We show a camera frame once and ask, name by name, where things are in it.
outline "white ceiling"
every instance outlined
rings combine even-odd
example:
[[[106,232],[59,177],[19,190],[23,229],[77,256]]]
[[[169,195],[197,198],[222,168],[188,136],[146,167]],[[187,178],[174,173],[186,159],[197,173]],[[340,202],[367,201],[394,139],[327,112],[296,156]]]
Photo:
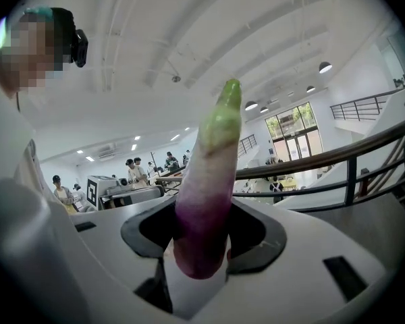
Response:
[[[33,5],[70,9],[89,38],[84,68],[69,65],[60,80],[30,89],[22,99],[40,159],[195,128],[231,77],[242,82],[243,105],[251,99],[266,105],[292,90],[293,97],[279,101],[298,101],[307,85],[323,88],[388,11],[380,0],[22,3],[16,13]],[[323,60],[333,69],[320,75]],[[173,83],[176,74],[182,80]],[[255,111],[244,119],[255,118]]]

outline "ceiling light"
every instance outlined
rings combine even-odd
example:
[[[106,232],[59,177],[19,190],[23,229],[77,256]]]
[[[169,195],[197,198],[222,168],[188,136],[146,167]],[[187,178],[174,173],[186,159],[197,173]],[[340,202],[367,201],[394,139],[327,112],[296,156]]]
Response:
[[[323,61],[319,64],[319,73],[325,73],[331,70],[332,67],[333,66],[329,62]]]
[[[257,102],[249,101],[249,102],[247,102],[247,104],[246,104],[244,110],[245,110],[245,111],[250,111],[251,109],[254,109],[257,105],[258,105]]]

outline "white machine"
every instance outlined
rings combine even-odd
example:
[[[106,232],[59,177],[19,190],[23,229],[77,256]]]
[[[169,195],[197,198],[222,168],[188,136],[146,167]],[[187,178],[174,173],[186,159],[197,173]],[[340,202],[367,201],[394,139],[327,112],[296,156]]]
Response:
[[[96,209],[118,208],[162,197],[162,186],[150,186],[133,190],[127,179],[90,175],[87,179],[87,201]]]
[[[233,199],[223,275],[182,282],[163,258],[175,199],[69,216],[2,182],[0,263],[56,323],[347,323],[385,289],[382,264],[333,226],[246,199]]]

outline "floor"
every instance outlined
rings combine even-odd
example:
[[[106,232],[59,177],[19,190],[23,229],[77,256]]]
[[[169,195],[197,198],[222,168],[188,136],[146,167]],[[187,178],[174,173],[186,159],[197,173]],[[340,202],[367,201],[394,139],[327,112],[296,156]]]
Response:
[[[301,189],[303,186],[307,187],[313,184],[317,180],[317,170],[306,170],[299,173],[294,173],[294,179],[297,182],[297,189]],[[270,192],[270,182],[264,179],[255,179],[253,182],[253,192]],[[273,198],[253,198],[260,203],[267,203],[272,205]]]

